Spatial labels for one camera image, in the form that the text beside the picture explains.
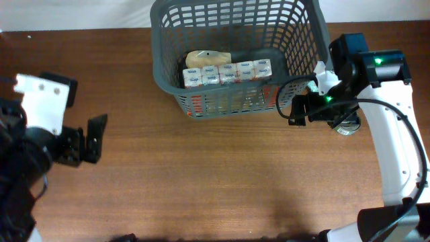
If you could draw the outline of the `colourful Kleenex tissue multipack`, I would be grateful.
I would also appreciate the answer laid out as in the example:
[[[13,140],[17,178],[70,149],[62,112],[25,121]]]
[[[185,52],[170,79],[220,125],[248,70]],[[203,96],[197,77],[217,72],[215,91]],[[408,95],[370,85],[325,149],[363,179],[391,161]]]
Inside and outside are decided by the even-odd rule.
[[[273,75],[269,59],[184,69],[182,74],[185,88],[260,81]]]

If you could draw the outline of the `clear bag of brown grain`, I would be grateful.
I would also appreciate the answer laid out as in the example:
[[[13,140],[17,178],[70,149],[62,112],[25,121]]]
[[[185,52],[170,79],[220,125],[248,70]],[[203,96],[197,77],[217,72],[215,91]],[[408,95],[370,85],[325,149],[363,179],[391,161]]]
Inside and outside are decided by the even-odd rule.
[[[229,52],[214,50],[195,50],[187,54],[185,64],[188,68],[202,68],[210,65],[225,65],[232,62]]]

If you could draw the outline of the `light blue wet wipes pack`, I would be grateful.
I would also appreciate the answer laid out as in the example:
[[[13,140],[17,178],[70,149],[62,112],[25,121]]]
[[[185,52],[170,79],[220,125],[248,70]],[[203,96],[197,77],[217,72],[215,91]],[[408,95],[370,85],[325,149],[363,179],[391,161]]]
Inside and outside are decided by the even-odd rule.
[[[316,86],[316,83],[314,81],[310,81],[308,83],[307,87],[309,88],[309,90],[311,92],[317,92],[318,93],[318,87]]]

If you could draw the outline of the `grey plastic basket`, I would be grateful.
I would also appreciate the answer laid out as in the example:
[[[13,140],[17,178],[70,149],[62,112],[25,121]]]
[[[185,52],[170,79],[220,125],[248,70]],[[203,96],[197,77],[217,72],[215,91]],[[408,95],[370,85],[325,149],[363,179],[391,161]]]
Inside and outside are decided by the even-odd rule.
[[[150,21],[153,77],[175,99],[270,85],[279,87],[275,107],[286,107],[305,89],[318,61],[332,68],[318,0],[157,0]],[[229,52],[235,63],[269,59],[273,75],[188,89],[182,72],[187,54],[195,50]]]

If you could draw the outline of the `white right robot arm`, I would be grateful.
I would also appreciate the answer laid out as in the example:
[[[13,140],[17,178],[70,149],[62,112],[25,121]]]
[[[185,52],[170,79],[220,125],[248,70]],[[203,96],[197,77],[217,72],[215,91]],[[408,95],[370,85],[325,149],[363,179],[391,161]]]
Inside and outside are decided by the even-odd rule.
[[[370,127],[382,177],[383,206],[359,211],[355,222],[318,234],[318,241],[428,241],[429,159],[413,107],[411,74],[399,50],[372,52],[363,34],[342,34],[329,45],[333,70],[317,64],[317,91],[292,100],[291,125],[323,121],[331,128]]]

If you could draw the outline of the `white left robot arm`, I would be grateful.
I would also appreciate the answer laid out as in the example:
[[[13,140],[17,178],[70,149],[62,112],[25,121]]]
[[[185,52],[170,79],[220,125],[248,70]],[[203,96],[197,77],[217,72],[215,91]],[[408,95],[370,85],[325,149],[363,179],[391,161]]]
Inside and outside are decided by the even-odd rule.
[[[64,127],[61,134],[28,128],[18,101],[1,100],[1,240],[27,241],[36,226],[32,209],[42,193],[32,186],[44,179],[54,163],[78,167],[101,158],[108,122],[103,114],[90,119],[87,131]]]

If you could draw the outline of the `red spaghetti packet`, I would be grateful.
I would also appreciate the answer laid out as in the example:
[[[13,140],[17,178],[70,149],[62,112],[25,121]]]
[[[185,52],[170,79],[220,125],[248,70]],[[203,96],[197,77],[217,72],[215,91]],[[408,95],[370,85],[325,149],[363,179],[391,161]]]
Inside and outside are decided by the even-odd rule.
[[[215,118],[252,112],[272,111],[279,87],[264,85],[222,93],[204,93],[176,97],[184,113],[191,118]]]

